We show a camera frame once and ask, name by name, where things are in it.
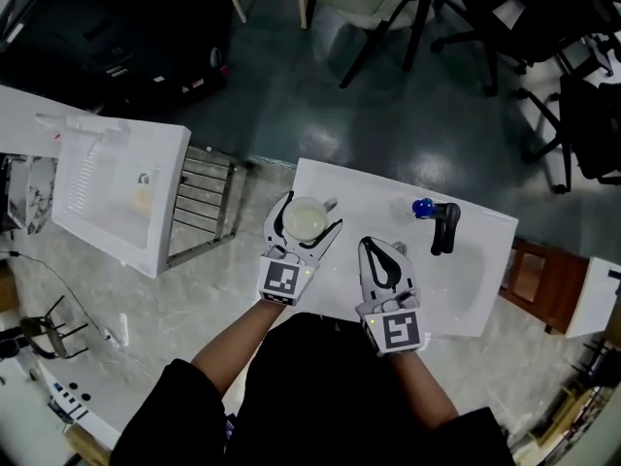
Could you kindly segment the marble patterned slab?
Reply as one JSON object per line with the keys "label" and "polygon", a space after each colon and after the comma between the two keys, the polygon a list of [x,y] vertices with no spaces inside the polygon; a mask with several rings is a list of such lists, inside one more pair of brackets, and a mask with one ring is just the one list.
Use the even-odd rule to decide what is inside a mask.
{"label": "marble patterned slab", "polygon": [[51,217],[57,159],[10,155],[8,215],[28,235],[40,233]]}

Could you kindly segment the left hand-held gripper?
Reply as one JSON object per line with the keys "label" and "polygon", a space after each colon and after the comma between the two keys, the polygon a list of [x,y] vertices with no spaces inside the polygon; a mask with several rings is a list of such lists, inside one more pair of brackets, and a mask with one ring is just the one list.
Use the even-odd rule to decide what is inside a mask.
{"label": "left hand-held gripper", "polygon": [[257,290],[261,300],[295,307],[318,268],[318,262],[343,229],[343,220],[330,224],[309,243],[291,240],[286,249],[283,212],[293,200],[290,190],[280,197],[263,222],[266,251],[259,260]]}

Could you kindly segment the black mesh office chair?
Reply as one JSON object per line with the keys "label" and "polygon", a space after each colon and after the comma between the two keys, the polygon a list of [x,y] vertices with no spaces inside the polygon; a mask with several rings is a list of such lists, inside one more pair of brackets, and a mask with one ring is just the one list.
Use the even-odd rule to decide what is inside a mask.
{"label": "black mesh office chair", "polygon": [[531,164],[556,148],[562,150],[565,181],[553,185],[553,193],[572,190],[573,157],[585,179],[621,185],[621,83],[593,85],[575,76],[562,76],[560,90],[550,96],[559,103],[558,115],[526,88],[517,89],[515,95],[530,100],[555,129],[555,137],[544,147],[521,154],[522,161]]}

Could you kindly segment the white desk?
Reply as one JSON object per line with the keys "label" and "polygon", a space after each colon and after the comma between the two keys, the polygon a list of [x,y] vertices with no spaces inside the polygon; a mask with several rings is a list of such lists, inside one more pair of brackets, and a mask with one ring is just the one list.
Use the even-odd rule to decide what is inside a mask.
{"label": "white desk", "polygon": [[62,466],[72,455],[65,433],[78,425],[113,449],[136,410],[125,387],[79,360],[0,362],[0,462]]}

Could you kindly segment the person's right forearm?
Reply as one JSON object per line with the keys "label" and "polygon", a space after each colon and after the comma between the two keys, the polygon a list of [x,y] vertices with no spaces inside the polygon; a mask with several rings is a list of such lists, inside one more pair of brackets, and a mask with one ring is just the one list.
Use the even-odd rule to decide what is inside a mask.
{"label": "person's right forearm", "polygon": [[436,430],[459,416],[441,385],[415,351],[393,354],[390,363],[409,408],[427,430]]}

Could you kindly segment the small white sink basin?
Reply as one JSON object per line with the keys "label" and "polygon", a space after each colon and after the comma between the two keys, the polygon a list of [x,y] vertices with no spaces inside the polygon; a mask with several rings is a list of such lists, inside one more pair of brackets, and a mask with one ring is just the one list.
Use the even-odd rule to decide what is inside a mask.
{"label": "small white sink basin", "polygon": [[609,278],[609,270],[621,272],[621,265],[591,257],[566,338],[603,332],[621,295],[621,282]]}

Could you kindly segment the wide white sink basin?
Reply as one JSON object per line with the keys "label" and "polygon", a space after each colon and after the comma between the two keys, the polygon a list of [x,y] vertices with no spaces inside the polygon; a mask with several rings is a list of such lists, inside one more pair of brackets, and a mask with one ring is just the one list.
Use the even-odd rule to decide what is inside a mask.
{"label": "wide white sink basin", "polygon": [[[480,336],[499,294],[518,220],[471,202],[307,158],[297,164],[293,190],[324,202],[336,198],[333,220],[343,229],[322,257],[298,311],[345,320],[359,319],[362,301],[358,243],[365,236],[403,242],[413,264],[427,332],[439,336]],[[434,223],[417,219],[411,204],[423,198],[461,209],[454,251],[434,256]]]}

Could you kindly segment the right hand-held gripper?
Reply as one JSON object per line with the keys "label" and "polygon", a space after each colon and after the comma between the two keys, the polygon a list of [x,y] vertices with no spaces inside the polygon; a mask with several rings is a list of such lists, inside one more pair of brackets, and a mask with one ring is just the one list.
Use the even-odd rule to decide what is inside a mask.
{"label": "right hand-held gripper", "polygon": [[378,356],[425,346],[427,317],[413,267],[394,246],[364,237],[358,246],[363,303],[355,310]]}

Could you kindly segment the black sink faucet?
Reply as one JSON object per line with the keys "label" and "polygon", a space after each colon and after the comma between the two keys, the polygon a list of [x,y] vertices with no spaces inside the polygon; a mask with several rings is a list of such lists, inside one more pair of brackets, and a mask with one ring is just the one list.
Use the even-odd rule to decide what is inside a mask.
{"label": "black sink faucet", "polygon": [[440,256],[453,253],[457,225],[461,217],[461,209],[457,204],[436,204],[432,213],[435,232],[431,245],[431,254]]}

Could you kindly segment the white sink with ribbed drainer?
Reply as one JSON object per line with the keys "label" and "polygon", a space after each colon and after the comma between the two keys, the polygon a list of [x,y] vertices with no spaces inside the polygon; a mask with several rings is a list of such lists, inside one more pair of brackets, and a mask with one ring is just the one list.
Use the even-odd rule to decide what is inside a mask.
{"label": "white sink with ribbed drainer", "polygon": [[147,277],[166,271],[174,203],[191,132],[125,119],[127,144],[60,143],[52,220]]}

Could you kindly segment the person's left forearm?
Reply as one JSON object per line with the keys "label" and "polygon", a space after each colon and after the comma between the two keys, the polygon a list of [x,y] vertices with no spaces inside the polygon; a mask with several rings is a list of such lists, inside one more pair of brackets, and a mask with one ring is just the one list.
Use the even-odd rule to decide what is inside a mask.
{"label": "person's left forearm", "polygon": [[220,397],[226,394],[284,309],[281,304],[258,301],[192,358],[191,364],[205,374]]}

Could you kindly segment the large black cabinet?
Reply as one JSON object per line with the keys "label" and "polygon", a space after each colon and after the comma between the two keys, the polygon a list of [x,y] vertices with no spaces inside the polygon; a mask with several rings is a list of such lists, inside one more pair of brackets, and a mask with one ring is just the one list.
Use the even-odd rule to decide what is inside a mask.
{"label": "large black cabinet", "polygon": [[131,117],[224,85],[227,0],[0,0],[0,85]]}

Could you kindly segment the black office chair white label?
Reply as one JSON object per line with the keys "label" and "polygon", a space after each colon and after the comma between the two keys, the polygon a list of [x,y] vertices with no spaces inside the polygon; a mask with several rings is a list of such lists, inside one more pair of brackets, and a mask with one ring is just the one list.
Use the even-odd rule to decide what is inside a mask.
{"label": "black office chair white label", "polygon": [[498,58],[503,54],[525,69],[542,63],[589,33],[616,32],[621,0],[461,0],[446,5],[471,29],[438,38],[433,52],[457,43],[480,42],[489,67],[485,94],[498,94]]}

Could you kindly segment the brown wooden sink stand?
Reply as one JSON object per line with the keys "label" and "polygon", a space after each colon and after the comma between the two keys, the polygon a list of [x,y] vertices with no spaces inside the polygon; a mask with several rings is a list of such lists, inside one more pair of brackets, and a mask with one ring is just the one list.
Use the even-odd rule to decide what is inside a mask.
{"label": "brown wooden sink stand", "polygon": [[566,250],[513,240],[501,297],[534,316],[547,334],[568,333],[589,260]]}

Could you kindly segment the black metal stool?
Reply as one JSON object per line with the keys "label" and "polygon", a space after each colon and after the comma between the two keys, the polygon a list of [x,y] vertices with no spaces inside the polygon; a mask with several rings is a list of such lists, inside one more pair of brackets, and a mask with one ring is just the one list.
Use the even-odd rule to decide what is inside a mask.
{"label": "black metal stool", "polygon": [[[37,355],[45,360],[73,359],[89,351],[89,347],[84,347],[83,349],[70,353],[67,351],[64,344],[64,340],[66,338],[82,331],[88,326],[87,323],[84,323],[69,332],[61,333],[59,329],[64,326],[64,323],[56,325],[51,318],[52,312],[64,300],[64,298],[64,295],[60,296],[43,316],[23,316],[19,321],[19,327],[22,330],[22,335],[27,344]],[[51,346],[51,350],[43,349],[38,344],[37,339],[41,337],[47,338]]]}

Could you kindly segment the white cup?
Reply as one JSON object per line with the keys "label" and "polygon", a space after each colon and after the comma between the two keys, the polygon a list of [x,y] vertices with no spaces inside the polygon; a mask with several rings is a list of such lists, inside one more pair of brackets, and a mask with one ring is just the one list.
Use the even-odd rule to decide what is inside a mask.
{"label": "white cup", "polygon": [[299,242],[311,242],[329,226],[328,214],[338,205],[332,197],[320,202],[311,197],[294,198],[284,207],[283,228],[289,236]]}

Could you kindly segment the person's black clothing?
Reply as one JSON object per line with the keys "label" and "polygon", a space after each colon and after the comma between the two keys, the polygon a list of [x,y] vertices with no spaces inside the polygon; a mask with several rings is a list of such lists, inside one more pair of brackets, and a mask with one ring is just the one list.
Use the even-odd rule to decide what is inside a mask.
{"label": "person's black clothing", "polygon": [[435,431],[410,412],[362,328],[297,314],[253,357],[226,430],[221,397],[190,363],[168,364],[123,430],[110,466],[514,466],[492,412]]}

